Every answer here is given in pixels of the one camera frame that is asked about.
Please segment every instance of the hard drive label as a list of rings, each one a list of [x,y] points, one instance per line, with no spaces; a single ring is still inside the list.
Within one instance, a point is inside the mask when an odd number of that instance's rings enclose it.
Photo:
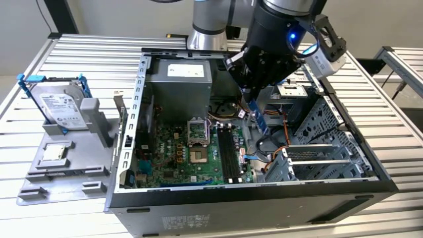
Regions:
[[[57,125],[67,129],[87,128],[75,100],[68,94],[41,93],[40,98]]]

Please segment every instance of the slotted metal surface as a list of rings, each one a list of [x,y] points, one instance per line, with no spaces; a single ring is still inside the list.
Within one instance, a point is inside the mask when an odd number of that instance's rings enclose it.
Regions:
[[[230,49],[236,51],[242,45],[242,41],[231,41]],[[142,47],[183,49],[186,43],[175,38],[63,35],[59,40],[48,40],[25,74],[68,77],[83,73],[92,96],[100,98],[102,111],[108,118],[116,118],[114,91],[123,91],[126,103],[130,103]],[[328,80],[400,193],[338,224],[187,237],[280,237],[282,233],[292,238],[423,237],[422,133],[398,112],[350,54],[344,68]],[[0,117],[1,236],[132,237],[115,215],[103,213],[104,199],[17,207],[17,191],[43,136],[41,114],[17,87],[0,106]]]

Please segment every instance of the small circuit board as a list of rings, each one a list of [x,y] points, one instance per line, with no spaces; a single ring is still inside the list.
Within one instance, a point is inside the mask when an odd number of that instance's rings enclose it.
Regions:
[[[202,133],[200,127],[191,128]],[[188,146],[188,127],[186,125],[160,125],[156,132],[156,149],[154,155],[139,160],[136,174],[138,187],[174,187],[196,185],[220,185],[228,182],[223,176],[218,127],[210,129],[208,146]],[[252,182],[252,170],[244,163],[240,153],[246,153],[242,129],[231,130],[234,152],[239,164],[240,178],[236,183]]]

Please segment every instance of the blue clip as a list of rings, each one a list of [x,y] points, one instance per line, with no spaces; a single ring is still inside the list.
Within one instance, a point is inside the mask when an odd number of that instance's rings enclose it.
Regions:
[[[87,78],[84,76],[81,76],[81,74],[79,75],[77,77],[80,83],[81,83],[81,86],[84,88],[84,95],[87,98],[92,98],[92,95],[91,95],[91,91],[90,91],[90,87],[88,87],[88,82],[87,82]]]
[[[32,93],[31,93],[29,89],[27,88],[27,84],[25,84],[24,78],[25,78],[25,75],[24,75],[23,73],[20,73],[20,74],[17,75],[17,77],[16,77],[16,79],[17,79],[17,85],[20,86],[21,90],[24,90],[24,93],[27,94],[28,98],[32,99],[32,101],[33,101],[33,103],[35,103],[37,109],[40,110],[40,112],[41,112],[41,114],[43,114],[43,117],[44,117],[44,119],[45,119],[45,121],[47,121],[47,124],[52,124],[51,120],[48,120],[48,118],[47,118],[47,115],[45,115],[43,109],[41,109],[41,107],[40,107],[37,101],[36,101],[36,100],[33,99],[33,97],[32,97]]]
[[[43,75],[31,75],[31,76],[28,76],[25,82],[27,83],[41,83],[45,81],[45,79],[47,79],[47,77]]]
[[[35,98],[32,97],[32,93],[31,93],[31,91],[29,91],[29,89],[28,89],[28,87],[27,87],[25,81],[24,81],[25,75],[24,75],[23,73],[20,73],[20,74],[17,75],[16,79],[17,79],[17,85],[20,86],[21,90],[24,90],[25,95],[28,96],[28,98],[32,99],[32,101],[33,101],[33,103],[35,103],[35,106],[36,106],[37,109],[40,110],[40,112],[41,112],[41,114],[43,114],[43,117],[44,117],[44,119],[45,119],[47,124],[52,124],[51,120],[48,119],[48,117],[47,117],[47,115],[45,115],[43,109],[41,109],[41,107],[40,107],[40,105],[39,105],[39,103],[37,103],[37,101],[36,101]],[[64,134],[67,134],[68,129],[64,128],[64,127],[61,127],[61,131],[63,131]]]

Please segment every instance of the white wall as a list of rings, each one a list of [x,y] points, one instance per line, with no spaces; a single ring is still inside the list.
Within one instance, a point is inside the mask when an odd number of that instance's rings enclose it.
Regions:
[[[39,2],[56,31],[44,1]],[[24,72],[48,35],[35,0],[0,0],[0,75]]]
[[[55,30],[44,1],[39,0]],[[68,0],[83,34],[164,37],[188,34],[194,0]],[[358,57],[382,45],[423,47],[423,0],[330,0],[324,13]],[[49,34],[35,0],[0,1],[0,75],[23,72]]]
[[[148,0],[72,0],[87,31],[95,35],[163,37],[190,34],[194,0],[160,4]],[[336,33],[358,57],[372,57],[383,45],[423,47],[423,0],[328,0]]]
[[[192,29],[194,0],[155,3],[150,0],[71,0],[84,18],[90,34],[127,37],[188,35]]]

